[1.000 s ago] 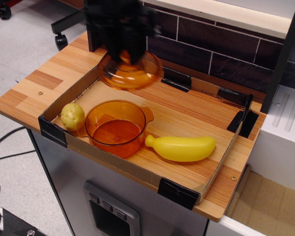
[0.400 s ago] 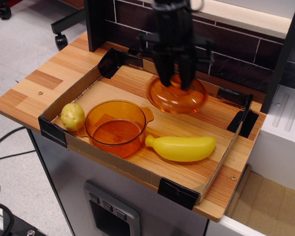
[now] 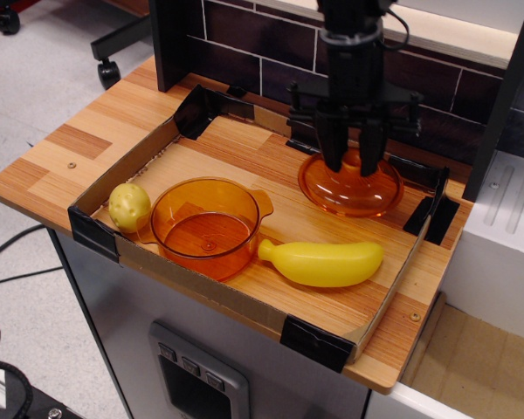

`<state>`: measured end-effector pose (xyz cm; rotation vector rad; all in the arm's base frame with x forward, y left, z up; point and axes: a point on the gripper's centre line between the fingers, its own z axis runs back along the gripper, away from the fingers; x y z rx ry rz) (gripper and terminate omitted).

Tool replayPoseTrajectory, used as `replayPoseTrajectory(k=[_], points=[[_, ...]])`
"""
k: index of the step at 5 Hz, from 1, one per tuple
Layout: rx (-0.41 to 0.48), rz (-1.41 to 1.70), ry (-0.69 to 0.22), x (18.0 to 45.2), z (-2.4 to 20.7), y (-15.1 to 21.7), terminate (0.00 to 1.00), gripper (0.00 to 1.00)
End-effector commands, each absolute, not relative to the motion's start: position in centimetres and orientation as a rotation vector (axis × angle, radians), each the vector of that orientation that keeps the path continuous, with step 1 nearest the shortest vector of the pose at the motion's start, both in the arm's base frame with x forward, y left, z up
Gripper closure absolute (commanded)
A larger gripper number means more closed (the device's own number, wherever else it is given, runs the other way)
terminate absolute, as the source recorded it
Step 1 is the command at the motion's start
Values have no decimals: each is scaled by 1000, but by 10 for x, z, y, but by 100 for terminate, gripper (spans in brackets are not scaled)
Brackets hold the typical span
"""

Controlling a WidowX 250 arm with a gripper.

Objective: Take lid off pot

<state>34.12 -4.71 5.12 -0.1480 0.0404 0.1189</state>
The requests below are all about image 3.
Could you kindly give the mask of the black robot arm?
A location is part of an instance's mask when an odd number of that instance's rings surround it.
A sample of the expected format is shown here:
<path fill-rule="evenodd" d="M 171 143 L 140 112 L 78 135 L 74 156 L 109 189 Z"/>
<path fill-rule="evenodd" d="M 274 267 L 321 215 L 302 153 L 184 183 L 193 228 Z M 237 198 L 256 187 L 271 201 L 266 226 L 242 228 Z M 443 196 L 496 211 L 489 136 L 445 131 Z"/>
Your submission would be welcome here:
<path fill-rule="evenodd" d="M 326 47 L 327 79 L 293 82 L 290 117 L 312 122 L 326 166 L 334 172 L 348 150 L 348 130 L 359 129 L 360 173 L 373 175 L 393 131 L 418 133 L 423 95 L 384 78 L 383 17 L 389 1 L 320 1 L 319 36 Z"/>

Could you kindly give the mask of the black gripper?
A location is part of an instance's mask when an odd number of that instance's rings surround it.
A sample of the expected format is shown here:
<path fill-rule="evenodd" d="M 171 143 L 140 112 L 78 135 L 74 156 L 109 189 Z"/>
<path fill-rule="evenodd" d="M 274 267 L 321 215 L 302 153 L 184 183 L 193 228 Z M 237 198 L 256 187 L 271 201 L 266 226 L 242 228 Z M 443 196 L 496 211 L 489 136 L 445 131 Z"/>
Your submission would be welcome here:
<path fill-rule="evenodd" d="M 341 170 L 348 149 L 348 125 L 361 128 L 361 175 L 373 175 L 383 159 L 388 131 L 420 131 L 420 93 L 384 78 L 383 54 L 392 48 L 381 32 L 350 37 L 322 32 L 326 47 L 326 79 L 293 82 L 290 119 L 314 123 L 322 158 L 333 172 Z"/>

